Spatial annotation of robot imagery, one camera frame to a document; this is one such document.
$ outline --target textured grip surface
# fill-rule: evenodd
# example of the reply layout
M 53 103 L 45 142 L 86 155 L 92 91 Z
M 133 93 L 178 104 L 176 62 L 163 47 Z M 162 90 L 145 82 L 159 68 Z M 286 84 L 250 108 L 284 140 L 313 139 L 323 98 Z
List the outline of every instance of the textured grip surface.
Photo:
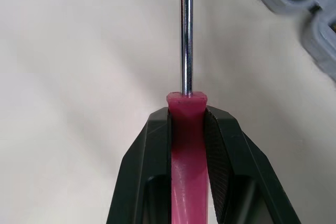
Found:
M 204 137 L 217 222 L 229 223 L 233 170 L 217 121 L 210 113 L 205 114 Z

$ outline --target pink part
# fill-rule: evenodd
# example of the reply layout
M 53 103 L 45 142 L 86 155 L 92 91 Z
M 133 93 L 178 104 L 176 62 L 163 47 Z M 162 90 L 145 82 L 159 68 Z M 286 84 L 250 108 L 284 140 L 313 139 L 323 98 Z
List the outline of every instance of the pink part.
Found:
M 203 137 L 207 97 L 167 96 L 173 121 L 172 224 L 207 224 L 208 173 Z

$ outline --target gray plastic case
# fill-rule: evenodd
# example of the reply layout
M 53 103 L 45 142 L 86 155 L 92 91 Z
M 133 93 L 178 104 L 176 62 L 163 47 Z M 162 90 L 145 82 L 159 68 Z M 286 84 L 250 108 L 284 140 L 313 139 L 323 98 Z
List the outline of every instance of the gray plastic case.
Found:
M 336 0 L 261 0 L 274 13 L 293 14 L 304 9 L 318 9 L 305 29 L 302 44 L 322 71 L 336 81 Z

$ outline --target black plastic jaw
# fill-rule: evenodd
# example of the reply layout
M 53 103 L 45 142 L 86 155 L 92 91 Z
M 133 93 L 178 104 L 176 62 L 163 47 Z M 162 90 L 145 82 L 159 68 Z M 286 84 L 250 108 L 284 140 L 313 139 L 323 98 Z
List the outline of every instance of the black plastic jaw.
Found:
M 207 107 L 207 166 L 219 224 L 297 224 L 271 164 L 225 111 Z M 171 224 L 171 118 L 150 115 L 125 154 L 107 224 Z

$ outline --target pink plastic handle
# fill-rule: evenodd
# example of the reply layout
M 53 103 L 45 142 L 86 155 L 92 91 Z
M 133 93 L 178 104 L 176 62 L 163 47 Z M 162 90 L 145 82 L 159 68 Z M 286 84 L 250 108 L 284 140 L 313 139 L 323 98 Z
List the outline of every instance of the pink plastic handle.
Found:
M 167 96 L 173 121 L 172 224 L 207 224 L 208 173 L 203 137 L 207 97 Z

